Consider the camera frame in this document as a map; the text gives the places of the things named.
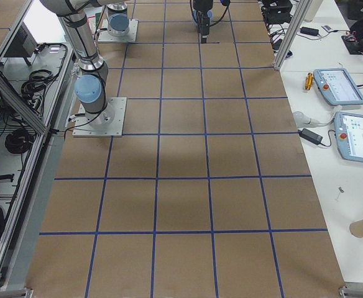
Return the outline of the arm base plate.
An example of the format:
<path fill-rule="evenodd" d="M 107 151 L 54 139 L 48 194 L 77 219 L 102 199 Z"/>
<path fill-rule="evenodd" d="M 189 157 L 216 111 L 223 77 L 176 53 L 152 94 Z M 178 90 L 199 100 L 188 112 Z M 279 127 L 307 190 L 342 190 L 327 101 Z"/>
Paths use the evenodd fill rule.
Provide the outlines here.
<path fill-rule="evenodd" d="M 115 30 L 108 26 L 108 20 L 103 20 L 98 34 L 99 43 L 135 43 L 139 21 L 131 19 L 126 30 Z"/>
<path fill-rule="evenodd" d="M 87 113 L 76 118 L 74 137 L 122 137 L 126 113 L 126 97 L 108 97 L 106 109 L 95 118 Z"/>

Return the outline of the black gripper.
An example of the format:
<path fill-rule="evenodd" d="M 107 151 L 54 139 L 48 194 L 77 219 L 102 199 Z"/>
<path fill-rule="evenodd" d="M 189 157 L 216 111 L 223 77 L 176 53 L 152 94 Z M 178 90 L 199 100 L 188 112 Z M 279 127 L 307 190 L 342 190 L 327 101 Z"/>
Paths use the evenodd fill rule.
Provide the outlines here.
<path fill-rule="evenodd" d="M 209 11 L 213 8 L 212 0 L 190 1 L 191 15 L 197 25 L 201 43 L 206 43 L 210 31 Z"/>

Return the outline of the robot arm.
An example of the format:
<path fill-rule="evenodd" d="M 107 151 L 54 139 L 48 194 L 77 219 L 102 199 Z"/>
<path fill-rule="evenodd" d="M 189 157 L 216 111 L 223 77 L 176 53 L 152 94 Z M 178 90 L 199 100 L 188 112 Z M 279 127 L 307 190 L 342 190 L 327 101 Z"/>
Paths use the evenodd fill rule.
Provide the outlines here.
<path fill-rule="evenodd" d="M 200 36 L 200 42 L 206 43 L 210 28 L 214 26 L 211 23 L 211 10 L 213 1 L 190 1 L 190 14 L 193 23 L 196 25 L 197 33 Z M 131 22 L 124 12 L 124 9 L 113 9 L 114 13 L 108 16 L 108 32 L 124 33 L 129 28 Z"/>
<path fill-rule="evenodd" d="M 87 123 L 93 127 L 110 124 L 115 112 L 108 105 L 105 93 L 108 66 L 95 44 L 85 8 L 104 7 L 111 1 L 42 1 L 41 3 L 59 18 L 78 57 L 82 76 L 76 80 L 74 90 L 85 109 Z"/>

